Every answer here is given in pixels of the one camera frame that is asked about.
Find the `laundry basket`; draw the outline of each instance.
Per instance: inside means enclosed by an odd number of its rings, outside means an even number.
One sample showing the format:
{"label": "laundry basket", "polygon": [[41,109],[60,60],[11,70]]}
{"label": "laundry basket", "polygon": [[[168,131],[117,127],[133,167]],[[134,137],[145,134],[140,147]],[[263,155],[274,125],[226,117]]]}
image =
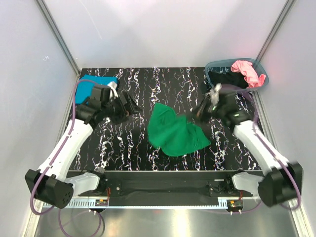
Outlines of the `laundry basket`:
{"label": "laundry basket", "polygon": [[262,88],[264,86],[266,86],[269,83],[269,77],[266,73],[266,71],[263,69],[263,67],[261,66],[261,64],[259,62],[257,62],[254,59],[251,58],[237,58],[237,59],[229,59],[229,60],[222,60],[222,61],[215,61],[215,62],[211,62],[208,63],[205,67],[205,74],[207,77],[207,83],[209,86],[214,87],[215,85],[213,85],[212,83],[212,78],[210,78],[208,72],[218,72],[218,73],[225,73],[228,71],[228,69],[230,69],[230,67],[232,66],[232,64],[234,64],[235,61],[237,60],[242,60],[242,61],[248,61],[252,63],[252,67],[254,68],[254,70],[256,71],[256,73],[258,74],[258,76],[260,76],[261,74],[266,75],[265,81],[263,83],[262,86],[259,87],[252,87],[252,88],[245,88],[245,89],[239,89],[237,91],[255,91],[258,90],[259,88]]}

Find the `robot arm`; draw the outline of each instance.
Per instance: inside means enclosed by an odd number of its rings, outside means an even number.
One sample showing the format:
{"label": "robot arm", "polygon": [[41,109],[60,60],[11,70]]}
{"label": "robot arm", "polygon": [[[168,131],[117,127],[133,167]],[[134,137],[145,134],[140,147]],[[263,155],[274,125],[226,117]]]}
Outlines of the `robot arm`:
{"label": "robot arm", "polygon": [[220,118],[249,149],[260,165],[264,177],[250,175],[247,172],[237,171],[228,177],[227,186],[232,190],[244,190],[259,196],[267,206],[273,206],[297,198],[297,193],[286,174],[283,166],[289,170],[298,186],[302,190],[303,170],[299,163],[290,163],[282,156],[262,134],[259,127],[251,120],[244,110],[239,110],[235,93],[219,93],[221,85],[218,84],[206,95],[195,116],[202,122],[210,117]]}
{"label": "robot arm", "polygon": [[50,156],[38,170],[30,169],[26,173],[25,180],[30,192],[39,182],[34,198],[62,209],[72,197],[86,191],[94,191],[96,194],[105,191],[106,181],[101,172],[86,172],[72,178],[66,178],[66,175],[81,146],[104,118],[109,117],[112,123],[120,124],[127,121],[130,115],[141,111],[126,91],[119,97],[115,88],[114,82],[108,86],[95,85],[91,96],[76,106],[75,120],[70,120],[64,135]]}

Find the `blue basket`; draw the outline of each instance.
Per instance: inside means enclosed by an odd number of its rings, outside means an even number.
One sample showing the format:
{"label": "blue basket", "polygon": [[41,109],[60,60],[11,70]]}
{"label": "blue basket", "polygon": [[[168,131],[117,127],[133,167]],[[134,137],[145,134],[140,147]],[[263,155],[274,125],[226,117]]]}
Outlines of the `blue basket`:
{"label": "blue basket", "polygon": [[265,81],[264,81],[262,86],[253,87],[253,88],[246,88],[246,89],[240,89],[240,90],[237,90],[237,91],[256,91],[259,88],[262,88],[262,87],[266,86],[269,83],[269,77],[268,77],[266,71],[263,69],[263,67],[261,66],[261,64],[259,62],[257,62],[254,59],[251,59],[251,58],[237,58],[237,59],[229,59],[229,60],[222,60],[222,61],[216,61],[216,62],[208,63],[205,66],[205,74],[206,74],[207,82],[209,83],[209,85],[211,87],[214,87],[214,85],[212,83],[212,79],[208,75],[209,71],[212,71],[213,68],[221,68],[221,71],[225,71],[225,68],[230,68],[232,66],[232,64],[234,64],[234,62],[237,61],[237,60],[251,62],[252,63],[252,67],[254,68],[254,70],[256,71],[258,76],[260,76],[261,74],[266,75],[266,79],[265,79]]}

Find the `black cloth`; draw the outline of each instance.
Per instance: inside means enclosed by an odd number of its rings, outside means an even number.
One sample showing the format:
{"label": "black cloth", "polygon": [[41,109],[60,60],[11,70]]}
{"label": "black cloth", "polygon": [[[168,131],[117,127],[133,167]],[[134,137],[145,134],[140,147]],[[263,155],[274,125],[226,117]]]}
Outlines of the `black cloth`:
{"label": "black cloth", "polygon": [[211,83],[215,86],[218,83],[230,84],[238,86],[242,89],[246,89],[249,85],[244,79],[244,75],[241,73],[233,73],[229,70],[226,73],[208,72],[211,79]]}

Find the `white wall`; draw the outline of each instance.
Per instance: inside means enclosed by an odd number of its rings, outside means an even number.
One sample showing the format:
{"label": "white wall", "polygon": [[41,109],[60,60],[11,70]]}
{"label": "white wall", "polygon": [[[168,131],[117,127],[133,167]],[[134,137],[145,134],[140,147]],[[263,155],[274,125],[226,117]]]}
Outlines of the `white wall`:
{"label": "white wall", "polygon": [[304,169],[303,202],[316,234],[315,12],[315,0],[296,2],[263,59],[270,85],[260,94],[280,152]]}
{"label": "white wall", "polygon": [[20,237],[24,180],[52,151],[76,76],[34,0],[0,1],[0,230]]}
{"label": "white wall", "polygon": [[80,67],[256,58],[285,0],[45,0]]}

